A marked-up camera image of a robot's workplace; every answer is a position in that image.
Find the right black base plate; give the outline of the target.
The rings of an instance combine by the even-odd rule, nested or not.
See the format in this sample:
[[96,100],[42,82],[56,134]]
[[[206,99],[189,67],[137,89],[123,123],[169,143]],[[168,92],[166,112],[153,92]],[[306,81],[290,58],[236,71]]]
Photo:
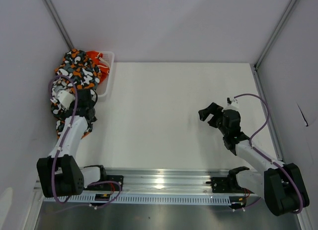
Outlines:
[[211,186],[213,193],[243,194],[245,192],[245,190],[238,185],[237,181],[230,177],[212,177],[205,183]]

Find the aluminium mounting rail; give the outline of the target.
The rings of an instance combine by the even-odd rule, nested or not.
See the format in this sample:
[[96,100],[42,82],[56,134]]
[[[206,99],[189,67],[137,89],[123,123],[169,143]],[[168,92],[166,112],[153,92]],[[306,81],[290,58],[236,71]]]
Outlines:
[[205,182],[212,177],[227,177],[229,170],[181,171],[181,170],[128,170],[89,166],[81,169],[85,185],[99,181],[107,175],[123,175],[122,191],[131,194],[193,194],[212,193]]

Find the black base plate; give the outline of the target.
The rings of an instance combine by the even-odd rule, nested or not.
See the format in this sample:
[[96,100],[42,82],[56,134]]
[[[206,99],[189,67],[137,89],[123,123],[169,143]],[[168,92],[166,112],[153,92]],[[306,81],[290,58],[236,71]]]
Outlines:
[[212,177],[205,183],[211,186],[213,193],[243,194],[245,192],[245,190],[238,185],[237,181],[230,177]]
[[86,187],[88,191],[119,191],[123,189],[123,175],[107,175],[99,181],[89,184]]

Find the camouflage orange black shorts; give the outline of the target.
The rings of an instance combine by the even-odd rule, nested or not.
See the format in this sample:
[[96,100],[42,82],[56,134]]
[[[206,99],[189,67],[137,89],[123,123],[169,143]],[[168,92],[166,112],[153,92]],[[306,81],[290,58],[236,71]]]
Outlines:
[[[100,70],[88,57],[85,51],[72,49],[65,53],[62,64],[55,69],[56,80],[50,85],[50,90],[58,92],[65,90],[73,95],[78,89],[94,89],[100,83]],[[93,123],[87,123],[83,138],[92,132]]]

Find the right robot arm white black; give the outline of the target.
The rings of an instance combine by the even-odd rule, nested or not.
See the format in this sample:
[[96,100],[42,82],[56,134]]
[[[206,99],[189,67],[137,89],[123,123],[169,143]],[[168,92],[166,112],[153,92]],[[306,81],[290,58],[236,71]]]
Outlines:
[[229,171],[227,187],[231,191],[251,191],[265,201],[275,216],[298,214],[310,204],[298,166],[286,164],[260,150],[241,130],[241,116],[233,101],[225,108],[213,102],[199,110],[198,115],[201,121],[211,117],[207,123],[222,133],[225,148],[253,168],[243,166]]

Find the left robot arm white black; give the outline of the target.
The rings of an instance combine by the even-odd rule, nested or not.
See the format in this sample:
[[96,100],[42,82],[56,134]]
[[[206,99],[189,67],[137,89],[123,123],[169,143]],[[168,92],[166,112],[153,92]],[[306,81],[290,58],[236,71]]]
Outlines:
[[80,89],[76,94],[66,90],[52,92],[53,104],[61,106],[64,127],[48,157],[37,161],[37,171],[46,198],[80,195],[89,185],[103,190],[108,184],[102,165],[80,168],[75,160],[80,141],[88,126],[95,122],[94,106],[98,95],[93,89]]

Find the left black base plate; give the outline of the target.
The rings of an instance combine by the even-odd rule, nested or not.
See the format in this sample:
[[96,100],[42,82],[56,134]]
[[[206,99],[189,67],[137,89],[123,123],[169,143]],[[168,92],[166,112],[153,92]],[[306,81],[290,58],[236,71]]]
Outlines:
[[86,187],[88,191],[119,191],[123,189],[123,175],[107,175],[99,181],[89,184]]

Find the white plastic basket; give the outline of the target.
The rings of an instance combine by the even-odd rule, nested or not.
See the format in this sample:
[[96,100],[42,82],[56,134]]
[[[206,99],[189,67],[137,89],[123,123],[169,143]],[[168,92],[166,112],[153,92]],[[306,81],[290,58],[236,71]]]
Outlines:
[[110,92],[115,55],[110,51],[87,51],[87,54],[100,68],[102,75],[96,92],[98,98],[105,98]]

